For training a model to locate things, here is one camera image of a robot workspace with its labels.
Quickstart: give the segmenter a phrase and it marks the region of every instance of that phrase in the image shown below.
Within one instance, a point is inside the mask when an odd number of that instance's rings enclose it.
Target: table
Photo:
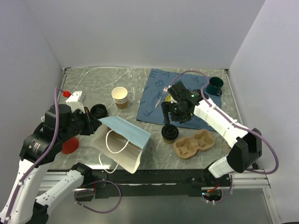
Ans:
[[[119,116],[128,122],[152,134],[150,141],[141,156],[139,169],[201,169],[213,161],[227,155],[230,147],[217,133],[212,132],[215,145],[206,152],[197,154],[188,160],[180,159],[174,152],[172,144],[162,140],[162,125],[145,123],[136,120],[143,89],[146,85],[150,68],[81,68],[66,69],[63,88],[73,92],[82,90],[87,94],[85,106],[89,109],[95,104],[104,104],[109,116]],[[165,71],[182,72],[189,69],[162,69]],[[232,92],[229,87],[225,70],[200,70],[211,77],[220,77],[224,81],[222,88],[222,110],[234,119],[239,119]],[[125,110],[119,110],[111,97],[111,91],[117,86],[128,90],[129,105]],[[193,136],[195,129],[178,128],[179,138]],[[116,163],[102,155],[103,166],[99,163],[99,151],[90,145],[93,136],[77,136],[79,148],[72,154],[57,154],[51,169],[67,170],[77,162],[84,163],[92,169],[113,169]]]

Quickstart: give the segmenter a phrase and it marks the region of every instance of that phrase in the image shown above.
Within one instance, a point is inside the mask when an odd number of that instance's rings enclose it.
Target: red plastic object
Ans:
[[[61,152],[63,154],[71,154],[75,152],[78,147],[79,147],[79,140],[76,137],[72,137],[62,145]]]
[[[64,93],[62,94],[64,97],[70,97],[71,96],[71,93],[68,92],[67,90],[64,91]]]

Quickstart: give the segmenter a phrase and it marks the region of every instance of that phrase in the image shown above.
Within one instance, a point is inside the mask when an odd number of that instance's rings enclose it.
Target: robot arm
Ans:
[[[77,164],[68,173],[65,180],[60,181],[48,192],[36,198],[43,177],[56,154],[62,150],[63,143],[78,134],[91,135],[101,125],[101,122],[90,116],[88,108],[83,107],[85,97],[85,93],[76,91],[67,99],[67,105],[58,105],[59,128],[56,142],[44,159],[34,167],[23,182],[20,182],[24,173],[44,154],[52,141],[56,121],[54,106],[45,113],[44,122],[24,140],[20,152],[18,175],[10,197],[0,213],[0,223],[24,224],[36,223],[36,220],[38,223],[45,223],[54,207],[65,196],[82,185],[83,181],[90,181],[91,169],[83,164]],[[20,189],[14,200],[10,217],[6,217],[8,206],[18,185]]]
[[[169,124],[168,113],[170,113],[173,121],[179,121],[180,123],[189,121],[191,114],[193,114],[214,128],[232,148],[227,156],[216,160],[206,168],[208,178],[220,178],[231,172],[242,173],[262,155],[262,141],[253,134],[234,127],[232,124],[237,124],[247,129],[247,127],[239,124],[237,120],[230,118],[217,107],[212,99],[205,95],[208,102],[212,105],[210,106],[203,99],[200,90],[189,91],[182,82],[178,82],[170,87],[168,91],[174,102],[162,103],[165,124]],[[230,118],[232,122],[228,122],[216,111],[216,107]]]

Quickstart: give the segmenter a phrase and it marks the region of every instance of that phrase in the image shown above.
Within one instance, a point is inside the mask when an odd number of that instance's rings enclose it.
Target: blue towel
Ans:
[[[159,125],[164,125],[164,117],[162,113],[161,105],[155,108],[155,105],[162,95],[164,87],[168,87],[172,80],[178,75],[176,72],[168,72],[160,69],[152,69],[148,81],[145,85],[142,99],[140,101],[139,110],[137,114],[138,121],[144,121]],[[191,74],[181,75],[176,82],[182,81],[184,86],[189,90],[200,89],[206,84],[206,78],[204,76],[197,76]],[[161,103],[165,101],[165,98],[169,95],[166,93],[161,100]],[[221,108],[221,98],[218,96],[208,96],[214,101],[214,103]],[[171,121],[171,124],[177,127],[186,127],[194,129],[206,129],[214,131],[214,129],[207,125],[207,123],[193,116],[191,120],[180,124],[179,122]]]

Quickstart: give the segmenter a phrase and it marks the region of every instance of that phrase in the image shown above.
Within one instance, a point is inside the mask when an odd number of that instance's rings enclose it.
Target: fork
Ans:
[[[156,108],[159,106],[159,103],[162,99],[162,97],[167,93],[168,88],[164,87],[163,92],[162,92],[162,96],[160,97],[160,99],[158,100],[157,104],[156,104]]]

